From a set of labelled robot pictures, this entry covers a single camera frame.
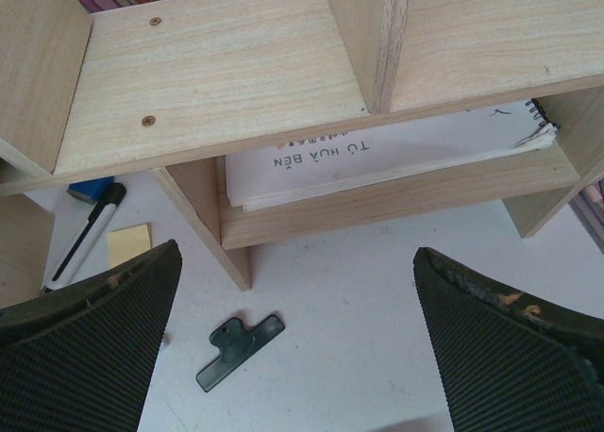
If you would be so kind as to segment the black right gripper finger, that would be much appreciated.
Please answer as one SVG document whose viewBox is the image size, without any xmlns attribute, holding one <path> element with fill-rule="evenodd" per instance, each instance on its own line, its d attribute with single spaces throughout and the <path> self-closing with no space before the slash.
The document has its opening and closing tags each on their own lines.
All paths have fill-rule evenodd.
<svg viewBox="0 0 604 432">
<path fill-rule="evenodd" d="M 209 336 L 218 356 L 197 373 L 198 386 L 203 392 L 210 392 L 285 328 L 276 314 L 268 315 L 253 327 L 246 327 L 239 317 L 229 318 Z"/>
<path fill-rule="evenodd" d="M 2 430 L 137 430 L 181 269 L 169 240 L 2 308 Z"/>
<path fill-rule="evenodd" d="M 455 430 L 602 430 L 602 320 L 428 247 L 413 276 Z"/>
</svg>

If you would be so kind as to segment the blue eraser block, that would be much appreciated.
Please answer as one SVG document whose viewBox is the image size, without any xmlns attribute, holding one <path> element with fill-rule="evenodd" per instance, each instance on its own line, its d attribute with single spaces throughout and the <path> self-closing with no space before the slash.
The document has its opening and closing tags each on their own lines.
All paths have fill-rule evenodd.
<svg viewBox="0 0 604 432">
<path fill-rule="evenodd" d="M 76 182 L 68 186 L 67 193 L 77 200 L 94 205 L 104 192 L 105 188 L 113 182 L 113 176 Z"/>
</svg>

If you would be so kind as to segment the light wooden bookshelf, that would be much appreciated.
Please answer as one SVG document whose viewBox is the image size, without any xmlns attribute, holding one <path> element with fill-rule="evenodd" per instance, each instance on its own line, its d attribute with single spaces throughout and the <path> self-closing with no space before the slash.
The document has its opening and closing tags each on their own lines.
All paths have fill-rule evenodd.
<svg viewBox="0 0 604 432">
<path fill-rule="evenodd" d="M 552 147 L 227 204 L 224 155 L 524 98 Z M 255 244 L 493 199 L 530 237 L 603 174 L 603 0 L 1 0 L 1 198 L 139 171 L 242 290 Z"/>
</svg>

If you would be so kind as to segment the yellow sticky note pad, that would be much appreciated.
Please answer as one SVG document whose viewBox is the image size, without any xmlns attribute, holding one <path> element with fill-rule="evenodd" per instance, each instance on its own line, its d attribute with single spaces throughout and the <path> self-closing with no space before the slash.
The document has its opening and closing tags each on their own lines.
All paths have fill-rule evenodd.
<svg viewBox="0 0 604 432">
<path fill-rule="evenodd" d="M 152 247 L 150 224 L 138 224 L 111 231 L 106 236 L 108 264 L 114 268 Z"/>
</svg>

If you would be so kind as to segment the white papers on lower shelf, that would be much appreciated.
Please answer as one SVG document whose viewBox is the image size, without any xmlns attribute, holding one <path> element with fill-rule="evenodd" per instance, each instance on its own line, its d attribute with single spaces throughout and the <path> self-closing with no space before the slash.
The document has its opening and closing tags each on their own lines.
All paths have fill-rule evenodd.
<svg viewBox="0 0 604 432">
<path fill-rule="evenodd" d="M 246 211 L 549 147 L 558 132 L 537 101 L 351 132 L 226 156 L 226 196 Z"/>
</svg>

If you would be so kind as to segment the black white pen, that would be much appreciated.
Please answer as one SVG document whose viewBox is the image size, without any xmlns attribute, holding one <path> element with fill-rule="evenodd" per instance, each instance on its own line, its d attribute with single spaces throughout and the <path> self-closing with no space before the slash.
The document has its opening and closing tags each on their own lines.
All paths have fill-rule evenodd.
<svg viewBox="0 0 604 432">
<path fill-rule="evenodd" d="M 75 282 L 75 276 L 92 248 L 105 231 L 115 211 L 126 197 L 126 187 L 113 182 L 107 185 L 81 229 L 60 257 L 59 263 L 43 280 L 42 291 L 57 291 Z"/>
</svg>

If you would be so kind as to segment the small wooden stand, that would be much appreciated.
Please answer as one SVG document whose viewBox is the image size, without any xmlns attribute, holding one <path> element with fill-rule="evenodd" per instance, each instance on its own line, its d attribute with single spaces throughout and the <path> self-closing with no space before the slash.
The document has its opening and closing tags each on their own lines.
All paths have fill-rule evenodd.
<svg viewBox="0 0 604 432">
<path fill-rule="evenodd" d="M 24 194 L 1 198 L 1 307 L 41 292 L 54 221 Z"/>
</svg>

